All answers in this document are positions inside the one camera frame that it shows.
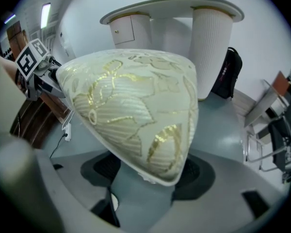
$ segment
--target white wall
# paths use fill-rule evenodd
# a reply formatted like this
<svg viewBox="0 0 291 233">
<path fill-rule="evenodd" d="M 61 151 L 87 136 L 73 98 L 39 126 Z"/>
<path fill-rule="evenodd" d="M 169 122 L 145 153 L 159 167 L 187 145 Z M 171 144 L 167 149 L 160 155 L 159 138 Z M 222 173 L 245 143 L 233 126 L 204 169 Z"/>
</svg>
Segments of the white wall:
<svg viewBox="0 0 291 233">
<path fill-rule="evenodd" d="M 114 48 L 110 28 L 99 20 L 112 10 L 143 0 L 67 0 L 62 11 L 76 57 Z M 291 30 L 269 0 L 227 0 L 239 6 L 245 19 L 233 25 L 230 46 L 239 52 L 243 67 L 236 89 L 258 100 L 264 91 L 261 79 L 272 82 L 279 70 L 291 69 Z M 188 56 L 192 20 L 152 21 L 153 48 Z M 54 41 L 53 50 L 60 48 Z"/>
<path fill-rule="evenodd" d="M 58 61 L 60 64 L 64 64 L 70 60 L 62 48 L 62 45 L 60 43 L 60 37 L 57 35 L 57 32 L 51 50 L 52 55 L 55 57 L 56 61 Z"/>
</svg>

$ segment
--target ceiling light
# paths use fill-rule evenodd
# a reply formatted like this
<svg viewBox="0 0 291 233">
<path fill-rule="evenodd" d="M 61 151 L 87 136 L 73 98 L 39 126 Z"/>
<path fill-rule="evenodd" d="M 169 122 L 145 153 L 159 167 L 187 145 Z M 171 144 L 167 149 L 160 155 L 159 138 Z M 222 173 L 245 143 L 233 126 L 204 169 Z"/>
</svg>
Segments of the ceiling light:
<svg viewBox="0 0 291 233">
<path fill-rule="evenodd" d="M 45 28 L 48 23 L 48 16 L 49 16 L 49 9 L 50 3 L 44 4 L 42 7 L 42 14 L 41 14 L 41 29 Z"/>
<path fill-rule="evenodd" d="M 10 20 L 12 20 L 14 17 L 16 17 L 15 15 L 12 15 L 10 16 L 9 18 L 7 18 L 5 21 L 4 21 L 4 24 L 7 24 Z"/>
</svg>

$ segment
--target metal chair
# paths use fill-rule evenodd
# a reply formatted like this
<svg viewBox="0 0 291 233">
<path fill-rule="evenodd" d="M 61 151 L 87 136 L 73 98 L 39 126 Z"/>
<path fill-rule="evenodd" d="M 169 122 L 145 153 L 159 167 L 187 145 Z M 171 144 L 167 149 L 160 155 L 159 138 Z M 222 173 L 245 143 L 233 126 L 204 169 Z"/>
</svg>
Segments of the metal chair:
<svg viewBox="0 0 291 233">
<path fill-rule="evenodd" d="M 268 125 L 268 131 L 271 135 L 273 152 L 263 156 L 264 144 L 256 139 L 253 135 L 248 135 L 248 149 L 246 153 L 246 161 L 254 163 L 260 161 L 259 169 L 263 172 L 269 172 L 275 169 L 280 169 L 282 172 L 291 171 L 291 101 L 286 111 L 273 119 Z M 256 141 L 257 146 L 260 145 L 260 157 L 255 160 L 250 160 L 248 155 L 250 152 L 250 139 Z M 267 157 L 273 157 L 274 168 L 263 169 L 262 160 Z"/>
</svg>

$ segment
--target lampshade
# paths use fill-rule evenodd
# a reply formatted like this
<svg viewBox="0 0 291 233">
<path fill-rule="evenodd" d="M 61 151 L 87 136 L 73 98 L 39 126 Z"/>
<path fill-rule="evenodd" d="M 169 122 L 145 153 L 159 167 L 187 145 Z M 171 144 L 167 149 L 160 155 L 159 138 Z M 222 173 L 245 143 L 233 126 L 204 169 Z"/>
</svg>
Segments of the lampshade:
<svg viewBox="0 0 291 233">
<path fill-rule="evenodd" d="M 56 76 L 76 114 L 109 151 L 146 180 L 178 182 L 198 118 L 190 60 L 163 51 L 107 50 L 62 65 Z"/>
</svg>

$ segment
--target round platform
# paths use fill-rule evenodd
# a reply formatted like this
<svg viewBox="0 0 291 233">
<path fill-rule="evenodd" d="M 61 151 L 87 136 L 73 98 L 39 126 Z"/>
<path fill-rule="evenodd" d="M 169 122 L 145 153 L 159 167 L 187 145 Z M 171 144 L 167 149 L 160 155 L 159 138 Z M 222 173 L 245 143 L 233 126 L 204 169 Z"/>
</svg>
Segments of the round platform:
<svg viewBox="0 0 291 233">
<path fill-rule="evenodd" d="M 240 8 L 225 0 L 148 0 L 114 10 L 100 19 L 101 24 L 109 24 L 114 18 L 128 16 L 136 12 L 149 14 L 152 19 L 192 17 L 196 7 L 213 8 L 229 14 L 234 22 L 243 20 Z"/>
</svg>

